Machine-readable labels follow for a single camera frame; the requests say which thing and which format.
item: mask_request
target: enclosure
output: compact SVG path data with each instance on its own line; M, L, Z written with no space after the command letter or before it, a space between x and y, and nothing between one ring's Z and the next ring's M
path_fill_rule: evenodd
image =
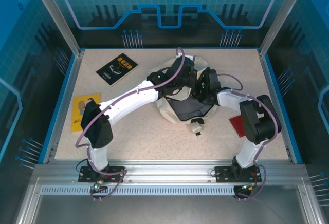
M327 223L329 0L1 0L0 10L2 223ZM107 158L127 174L93 202L93 183L78 182L87 154L74 146L74 98L111 100L177 47L270 96L282 131L260 155L264 190L238 202L241 184L212 177L242 147L234 111L218 108L195 136L147 104L113 127ZM122 53L138 67L110 86L96 71Z

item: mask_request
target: glass wall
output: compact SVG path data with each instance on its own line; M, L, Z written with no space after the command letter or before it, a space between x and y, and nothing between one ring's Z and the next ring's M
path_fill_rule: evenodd
M309 174L328 176L329 0L297 0L268 56Z
M14 223L72 53L41 0L0 0L0 12L0 213Z
M84 48L259 47L284 0L56 0Z

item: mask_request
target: yellow card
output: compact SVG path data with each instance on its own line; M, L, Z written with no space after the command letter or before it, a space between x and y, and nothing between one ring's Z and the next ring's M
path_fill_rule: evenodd
M73 98L73 109L72 109L72 123L71 123L71 132L80 132L82 131L81 120L88 99L93 98L93 100L98 104L101 101L101 94L90 94L84 96L77 96Z

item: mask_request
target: perforated metal strip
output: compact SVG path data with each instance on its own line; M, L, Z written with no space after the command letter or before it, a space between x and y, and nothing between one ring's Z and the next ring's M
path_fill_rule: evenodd
M95 196L107 195L113 185ZM43 185L41 195L89 195L90 185ZM121 185L113 195L121 196L212 196L234 195L232 185Z

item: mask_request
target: beige work surface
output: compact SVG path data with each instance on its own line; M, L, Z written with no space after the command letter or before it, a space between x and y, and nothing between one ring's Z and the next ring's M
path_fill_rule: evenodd
M243 93L269 94L256 49L186 49L205 59L217 73L229 73L244 84ZM113 87L96 71L121 53L138 63L137 69ZM55 159L82 160L86 148L75 148L80 132L72 133L72 100L74 96L101 93L101 102L127 92L145 80L148 70L175 57L174 49L88 49L85 51L71 103L66 115ZM238 87L229 77L219 78L222 86ZM186 125L174 125L149 103L122 118L114 127L114 139L108 145L108 159L129 160L197 160L232 159L242 148L229 119L238 113L218 107L216 114L205 120L201 136L196 137ZM260 159L288 159L281 134L268 144Z

